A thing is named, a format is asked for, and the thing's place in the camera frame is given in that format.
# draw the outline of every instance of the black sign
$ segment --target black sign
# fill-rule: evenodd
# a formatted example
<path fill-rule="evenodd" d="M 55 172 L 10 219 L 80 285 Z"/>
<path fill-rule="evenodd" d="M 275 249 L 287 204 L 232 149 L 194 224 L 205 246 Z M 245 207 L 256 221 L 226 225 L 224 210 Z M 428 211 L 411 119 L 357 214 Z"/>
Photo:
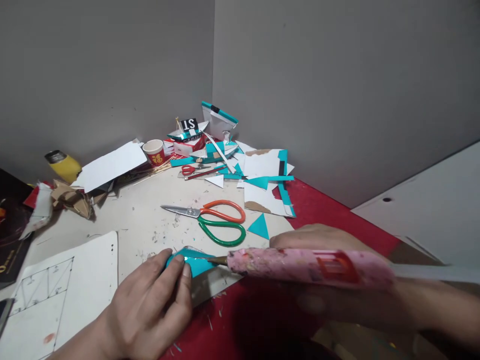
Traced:
<path fill-rule="evenodd" d="M 189 130 L 198 130 L 199 124 L 197 123 L 196 118 L 191 118 L 181 121 L 181 126 L 183 127 L 183 132 L 186 133 Z"/>

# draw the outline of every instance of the glue gun nozzle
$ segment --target glue gun nozzle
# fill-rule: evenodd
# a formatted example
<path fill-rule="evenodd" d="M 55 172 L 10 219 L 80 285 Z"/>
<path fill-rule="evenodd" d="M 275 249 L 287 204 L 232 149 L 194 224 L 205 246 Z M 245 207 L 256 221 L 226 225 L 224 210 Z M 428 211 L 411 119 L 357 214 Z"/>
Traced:
<path fill-rule="evenodd" d="M 227 257 L 226 256 L 208 257 L 206 260 L 209 263 L 227 266 Z"/>

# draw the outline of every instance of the scissors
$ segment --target scissors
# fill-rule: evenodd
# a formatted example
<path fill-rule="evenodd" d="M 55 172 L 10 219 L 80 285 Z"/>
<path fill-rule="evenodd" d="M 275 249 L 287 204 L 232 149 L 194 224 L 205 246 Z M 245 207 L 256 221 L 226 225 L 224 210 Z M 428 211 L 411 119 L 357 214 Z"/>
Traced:
<path fill-rule="evenodd" d="M 224 213 L 218 212 L 216 210 L 211 209 L 211 207 L 214 207 L 215 205 L 230 205 L 231 207 L 235 208 L 238 210 L 240 213 L 240 218 L 235 218 L 228 216 Z M 205 232 L 205 234 L 208 235 L 210 239 L 212 239 L 215 243 L 218 245 L 224 246 L 224 247 L 234 247 L 237 245 L 240 245 L 242 241 L 245 239 L 245 236 L 247 233 L 245 232 L 245 228 L 240 225 L 245 221 L 245 211 L 236 203 L 230 200 L 216 200 L 209 202 L 208 204 L 203 205 L 203 208 L 201 209 L 194 209 L 191 207 L 179 207 L 179 206 L 169 206 L 169 205 L 161 205 L 161 207 L 165 210 L 168 210 L 172 213 L 180 214 L 180 215 L 185 215 L 190 218 L 196 218 L 198 219 L 198 224 L 202 228 L 202 230 Z M 201 217 L 200 215 L 203 214 L 210 214 L 214 215 L 217 218 L 226 220 L 226 221 L 212 221 L 212 220 L 207 220 Z M 240 230 L 241 234 L 240 237 L 236 240 L 233 241 L 223 241 L 220 240 L 219 238 L 215 237 L 210 230 L 207 228 L 207 225 L 209 226 L 216 226 L 216 227 L 222 227 L 222 228 L 235 228 Z"/>
<path fill-rule="evenodd" d="M 183 165 L 181 167 L 181 174 L 183 176 L 192 175 L 194 172 L 196 172 L 198 170 L 203 170 L 203 169 L 208 169 L 208 168 L 211 168 L 211 166 L 200 165 L 199 167 L 193 167 L 191 165 Z"/>

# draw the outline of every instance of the red scissors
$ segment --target red scissors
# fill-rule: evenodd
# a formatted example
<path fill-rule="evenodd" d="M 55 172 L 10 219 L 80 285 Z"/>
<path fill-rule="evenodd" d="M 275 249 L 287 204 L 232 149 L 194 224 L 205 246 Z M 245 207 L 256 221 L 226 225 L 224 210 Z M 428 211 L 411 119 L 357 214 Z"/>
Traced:
<path fill-rule="evenodd" d="M 211 166 L 200 165 L 199 167 L 194 167 L 194 166 L 191 166 L 191 165 L 183 165 L 181 167 L 181 174 L 183 176 L 188 176 L 188 175 L 192 175 L 193 173 L 197 172 L 198 170 L 203 170 L 203 169 L 208 169 L 208 168 L 211 168 Z"/>

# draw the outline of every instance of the paper boat model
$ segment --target paper boat model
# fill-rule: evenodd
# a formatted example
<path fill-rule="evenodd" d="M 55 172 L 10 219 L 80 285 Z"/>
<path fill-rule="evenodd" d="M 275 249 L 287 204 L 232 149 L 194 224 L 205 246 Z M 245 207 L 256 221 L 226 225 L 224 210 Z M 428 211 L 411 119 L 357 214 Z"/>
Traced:
<path fill-rule="evenodd" d="M 239 145 L 233 141 L 226 141 L 226 142 L 217 142 L 218 147 L 223 150 L 223 154 L 227 159 L 231 158 L 235 151 L 239 148 Z M 208 143 L 203 149 L 194 151 L 190 154 L 192 158 L 201 159 L 201 163 L 209 164 L 209 163 L 216 163 L 222 161 L 222 157 L 215 149 L 214 145 Z"/>
<path fill-rule="evenodd" d="M 198 129 L 190 129 L 188 131 L 178 128 L 177 130 L 169 133 L 167 136 L 181 143 L 192 141 L 202 136 L 202 131 L 207 128 L 208 124 L 208 121 L 201 122 L 198 124 Z"/>

